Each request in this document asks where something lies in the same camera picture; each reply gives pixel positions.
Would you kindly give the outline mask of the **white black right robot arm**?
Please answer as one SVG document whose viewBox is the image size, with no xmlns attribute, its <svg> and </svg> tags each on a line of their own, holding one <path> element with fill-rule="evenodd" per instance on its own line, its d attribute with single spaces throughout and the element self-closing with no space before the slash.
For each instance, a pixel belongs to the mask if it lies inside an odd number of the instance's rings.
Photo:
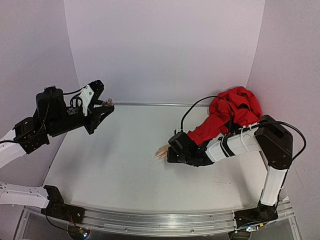
<svg viewBox="0 0 320 240">
<path fill-rule="evenodd" d="M 249 128 L 196 144 L 181 131 L 170 138 L 167 162 L 193 167 L 209 166 L 249 152 L 260 152 L 267 163 L 267 175 L 256 213 L 269 217 L 276 209 L 278 196 L 293 161 L 293 136 L 269 115 Z"/>
</svg>

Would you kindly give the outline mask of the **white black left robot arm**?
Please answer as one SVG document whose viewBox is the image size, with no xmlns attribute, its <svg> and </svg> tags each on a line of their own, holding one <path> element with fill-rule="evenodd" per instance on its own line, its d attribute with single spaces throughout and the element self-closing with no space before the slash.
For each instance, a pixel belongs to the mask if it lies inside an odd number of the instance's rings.
<svg viewBox="0 0 320 240">
<path fill-rule="evenodd" d="M 100 99 L 104 88 L 101 80 L 94 80 L 76 91 L 50 86 L 36 95 L 34 114 L 16 123 L 0 140 L 1 205 L 47 208 L 58 219 L 67 215 L 67 206 L 52 199 L 49 188 L 22 183 L 5 171 L 48 146 L 52 138 L 79 128 L 92 135 L 115 110 L 112 99 Z"/>
</svg>

